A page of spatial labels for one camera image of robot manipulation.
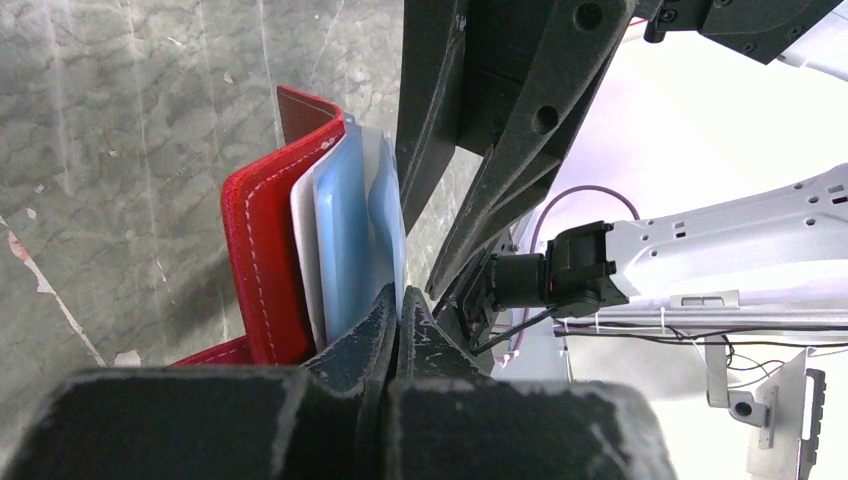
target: marble surface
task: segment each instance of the marble surface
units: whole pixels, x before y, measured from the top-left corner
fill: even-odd
[[[277,84],[393,131],[402,27],[402,0],[0,3],[0,465],[69,372],[243,332],[221,183],[284,143]],[[457,160],[413,284],[479,162]]]

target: white stitching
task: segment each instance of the white stitching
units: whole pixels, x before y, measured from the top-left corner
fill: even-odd
[[[204,363],[210,363],[210,362],[212,362],[212,360],[215,360],[216,358],[221,358],[221,357],[223,357],[223,356],[230,355],[230,354],[235,353],[237,350],[239,350],[239,349],[241,349],[241,348],[244,348],[244,347],[245,347],[245,345],[241,345],[241,346],[238,346],[238,347],[236,347],[236,348],[234,348],[234,349],[230,350],[229,352],[220,353],[220,354],[218,354],[218,355],[215,355],[215,356],[214,356],[214,357],[212,357],[212,358],[207,358],[206,360],[204,360],[204,361],[202,361],[202,362],[199,362],[199,363],[198,363],[198,365],[202,365],[202,364],[204,364]]]
[[[304,104],[304,105],[311,106],[312,108],[315,108],[316,110],[319,110],[319,111],[323,111],[323,110],[321,110],[317,107],[314,107],[312,105],[308,105],[308,104]],[[315,152],[317,152],[319,150],[326,150],[331,145],[335,144],[336,138],[337,137],[332,137],[329,142],[322,143],[315,150],[312,150],[311,152],[303,155],[302,157],[300,157],[296,161],[294,161],[294,162],[286,165],[285,167],[283,167],[281,170],[279,170],[274,175],[272,175],[272,176],[262,180],[258,184],[256,184],[256,186],[253,187],[253,190],[250,191],[250,193],[247,195],[247,198],[244,201],[244,211],[245,211],[245,215],[247,217],[246,218],[246,221],[247,221],[247,240],[250,242],[250,256],[253,259],[253,273],[254,273],[254,276],[256,278],[256,288],[259,290],[259,305],[262,309],[262,317],[265,319],[265,336],[268,337],[268,343],[271,345],[271,358],[273,358],[274,363],[277,363],[277,351],[276,351],[276,347],[274,346],[274,340],[271,338],[271,323],[268,319],[268,311],[265,309],[265,294],[262,291],[262,281],[260,280],[260,277],[259,277],[259,265],[256,261],[256,245],[253,243],[253,229],[250,227],[250,199],[253,198],[253,196],[256,194],[256,192],[259,190],[259,188],[262,187],[262,185],[276,179],[277,177],[279,177],[280,175],[285,173],[290,168],[293,168],[296,165],[300,164],[300,162],[302,162],[303,160],[305,160],[307,157],[311,156]]]

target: black cable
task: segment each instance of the black cable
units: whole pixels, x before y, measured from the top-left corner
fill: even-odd
[[[494,337],[492,337],[488,341],[486,341],[483,345],[480,345],[477,348],[472,348],[471,353],[474,354],[474,355],[480,355],[481,353],[485,352],[486,350],[489,350],[490,348],[494,347],[495,345],[497,345],[501,342],[504,342],[506,340],[509,340],[509,338],[512,337],[513,335],[515,335],[516,333],[521,332],[521,331],[523,331],[527,328],[530,328],[533,325],[536,325],[537,323],[541,322],[542,320],[550,317],[551,314],[554,313],[557,310],[557,308],[559,308],[559,307],[552,307],[552,308],[549,308],[547,310],[543,310],[542,313],[539,313],[535,317],[533,317],[529,320],[525,320],[525,321],[519,323],[518,325],[510,328],[509,330],[507,330],[503,333],[499,333],[499,334],[495,335]]]
[[[736,349],[733,348],[733,344],[730,343],[730,339],[727,338],[727,335],[722,335],[721,339],[724,340],[724,343],[726,343],[727,347],[730,349],[730,353],[727,354],[727,368],[730,368],[730,364],[733,363],[733,356],[736,355]]]
[[[748,371],[756,370],[756,369],[759,368],[759,369],[762,369],[763,372],[766,373],[766,375],[768,375],[768,371],[766,370],[766,367],[765,367],[766,365],[768,365],[769,363],[779,363],[781,365],[784,365],[786,363],[783,360],[766,360],[765,362],[759,363],[756,360],[754,360],[753,358],[748,358],[748,357],[746,357],[744,355],[740,355],[738,353],[735,354],[735,355],[739,358],[744,358],[745,360],[748,360],[751,363],[755,363],[756,365],[754,365],[753,367],[727,367],[728,370],[736,370],[737,372],[748,372]]]
[[[590,328],[590,327],[624,327],[624,328],[634,328],[634,329],[649,329],[649,328],[657,328],[656,325],[639,325],[633,323],[621,323],[621,322],[599,322],[599,323],[583,323],[583,324],[568,324],[568,328]],[[739,328],[730,328],[726,330],[716,330],[707,333],[699,333],[695,335],[683,335],[679,330],[675,330],[672,327],[665,327],[667,330],[672,330],[675,332],[676,340],[699,340],[704,337],[713,337],[713,336],[724,336],[724,335],[733,335],[737,333],[749,333],[749,332],[764,332],[764,331],[772,331],[775,330],[772,327],[739,327]],[[809,327],[781,327],[779,328],[781,331],[785,332],[845,332],[848,331],[848,327],[826,327],[826,326],[809,326]],[[613,335],[630,335],[630,334],[613,334]],[[663,339],[664,337],[660,336],[650,336],[651,338]],[[825,344],[825,345],[848,345],[848,342],[841,343],[833,343],[833,344]],[[804,346],[792,343],[785,342],[733,342],[734,345],[778,345],[778,346]],[[703,342],[701,345],[727,345],[726,342]]]
[[[756,331],[757,329],[744,329],[745,332]],[[728,331],[724,334],[732,334],[738,333],[736,331]],[[630,333],[580,333],[580,332],[562,332],[556,331],[554,336],[556,337],[618,337],[618,338],[635,338],[639,340],[645,340],[648,342],[660,343],[663,345],[692,345],[692,341],[697,340],[699,338],[713,336],[714,334],[704,334],[704,335],[687,335],[682,338],[667,338],[667,337],[659,337],[656,335],[634,335]],[[787,343],[787,342],[771,342],[771,341],[744,341],[744,342],[733,342],[734,345],[772,345],[776,347],[796,347],[796,348],[804,348],[804,347],[814,347],[814,348],[837,348],[837,347],[848,347],[848,342],[840,342],[840,343],[819,343],[815,345],[806,345],[806,344],[798,344],[798,343]],[[707,346],[707,345],[727,345],[725,342],[695,342],[695,345]]]

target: red folder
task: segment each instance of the red folder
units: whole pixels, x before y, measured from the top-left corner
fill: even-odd
[[[221,213],[245,337],[178,362],[298,364],[315,354],[292,227],[294,182],[344,136],[341,109],[277,87],[286,146],[230,175]]]

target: wire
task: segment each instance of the wire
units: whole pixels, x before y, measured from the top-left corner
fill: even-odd
[[[741,331],[755,331],[756,329],[739,329]],[[725,333],[740,333],[737,331],[726,331]],[[635,335],[629,333],[582,333],[582,332],[572,332],[572,331],[562,331],[559,329],[554,329],[554,336],[556,337],[618,337],[618,338],[635,338],[639,340],[645,340],[654,343],[660,343],[663,345],[686,345],[682,343],[683,341],[692,341],[698,340],[703,337],[713,336],[713,333],[707,333],[703,335],[684,335],[682,337],[668,338],[661,337],[657,335]],[[757,341],[743,341],[743,342],[734,342],[736,346],[739,345],[773,345],[777,347],[795,347],[795,348],[804,348],[804,347],[813,347],[813,348],[837,348],[837,347],[848,347],[848,342],[839,342],[839,343],[820,343],[815,345],[807,345],[807,344],[798,344],[798,343],[787,343],[787,342],[772,342],[765,340],[757,340]],[[710,342],[710,341],[701,341],[697,342],[696,345],[727,345],[725,342]]]
[[[536,227],[533,229],[533,237],[530,240],[530,253],[536,253],[536,242],[539,241],[539,232],[542,231],[542,225],[545,223],[545,218],[548,216],[548,213],[551,211],[554,206],[559,203],[563,198],[577,193],[577,192],[601,192],[607,195],[613,196],[616,199],[620,200],[621,203],[630,210],[630,214],[633,215],[634,220],[639,220],[639,212],[636,210],[636,206],[633,205],[633,202],[627,199],[624,195],[616,192],[615,190],[607,187],[602,187],[600,185],[580,185],[577,187],[571,187],[569,189],[563,190],[558,193],[554,198],[545,205],[545,208],[542,210],[542,213],[539,214],[539,220],[536,222]],[[522,317],[522,323],[527,321],[527,318],[530,316],[530,309],[524,309],[524,315]],[[521,347],[521,342],[524,340],[524,331],[522,330],[518,334],[518,338],[515,340],[515,348],[513,350],[518,350]]]
[[[501,342],[504,342],[506,340],[509,340],[516,333],[523,332],[525,329],[530,328],[533,325],[536,325],[537,323],[541,322],[542,320],[550,317],[551,314],[554,313],[557,308],[558,307],[552,307],[552,308],[549,308],[547,310],[543,310],[542,313],[536,315],[535,317],[531,318],[530,320],[525,320],[525,321],[519,323],[518,325],[510,328],[509,330],[507,330],[503,333],[499,333],[499,334],[495,335],[494,337],[491,337],[483,345],[480,345],[477,348],[471,349],[471,353],[473,353],[474,355],[479,355],[479,354],[485,352],[486,350],[489,350],[490,348],[494,347],[495,345],[497,345]]]
[[[730,368],[730,364],[733,363],[733,356],[736,355],[736,349],[733,348],[733,344],[730,343],[730,339],[727,338],[727,335],[722,335],[721,339],[724,340],[724,343],[726,343],[727,347],[730,349],[730,353],[727,354],[727,367]]]
[[[751,362],[755,365],[753,367],[744,367],[744,368],[727,367],[729,370],[735,370],[737,372],[747,372],[747,371],[756,370],[756,369],[759,368],[759,369],[762,369],[763,373],[765,373],[766,376],[769,376],[769,377],[771,375],[769,375],[768,370],[766,370],[766,367],[765,367],[766,365],[768,365],[769,363],[779,363],[780,365],[784,365],[786,363],[783,360],[766,360],[765,362],[760,363],[760,362],[757,362],[756,360],[754,360],[753,358],[746,357],[745,355],[742,355],[742,354],[739,354],[739,353],[737,353],[736,356],[739,357],[739,358],[744,358],[745,360],[748,360],[749,362]]]
[[[760,378],[758,378],[758,379],[756,379],[756,380],[752,380],[752,381],[747,382],[747,383],[740,383],[740,384],[737,384],[737,385],[729,385],[727,388],[730,388],[730,389],[737,389],[737,388],[747,387],[747,386],[753,385],[753,384],[755,384],[755,383],[760,383],[760,382],[762,382],[763,380],[765,380],[765,379],[767,379],[767,378],[771,377],[771,376],[774,374],[774,372],[776,372],[776,371],[780,370],[781,368],[783,368],[783,365],[781,365],[781,366],[779,366],[779,367],[776,367],[774,370],[772,370],[772,371],[770,371],[770,372],[766,372],[766,374],[765,374],[765,375],[763,375],[762,377],[760,377]]]
[[[593,322],[593,323],[581,323],[581,324],[573,324],[573,323],[568,324],[568,328],[587,328],[587,327],[595,327],[595,326],[601,326],[601,327],[603,327],[603,326],[616,326],[616,327],[624,326],[624,327],[629,327],[629,328],[632,328],[632,329],[652,329],[652,328],[656,328],[653,325],[640,325],[640,324],[636,324],[636,323],[623,323],[623,322]],[[711,331],[711,332],[699,333],[699,334],[696,334],[696,335],[683,335],[679,330],[675,330],[672,327],[666,326],[665,328],[674,332],[676,340],[692,340],[692,339],[698,340],[698,339],[702,339],[704,337],[724,336],[724,335],[731,335],[731,334],[736,334],[736,333],[764,332],[764,331],[773,330],[772,327],[738,327],[738,328],[730,328],[730,329],[725,329],[725,330],[716,330],[716,331]],[[846,331],[848,331],[848,327],[830,327],[830,326],[815,325],[815,326],[809,326],[809,327],[781,327],[780,330],[784,331],[784,332],[830,332],[830,331],[846,332]],[[661,337],[661,336],[653,336],[652,338],[665,339],[665,340],[669,340],[669,341],[671,340],[671,339],[664,338],[664,337]],[[795,343],[769,342],[769,341],[733,342],[733,344],[734,345],[778,345],[778,346],[784,345],[784,346],[790,346],[790,347],[799,346],[798,344],[795,344]],[[848,346],[848,342],[827,343],[827,344],[823,344],[823,345],[843,345],[843,344],[845,346]],[[722,341],[722,342],[702,342],[701,345],[727,345],[727,342],[725,342],[725,341]]]
[[[838,355],[838,354],[840,354],[840,353],[845,353],[845,352],[848,352],[848,348],[844,348],[844,349],[842,349],[842,350],[836,350],[835,352],[822,352],[822,353],[819,353],[819,352],[813,352],[813,353],[811,353],[811,354],[810,354],[810,358],[813,358],[813,357],[826,357],[826,356],[828,356],[828,355]]]

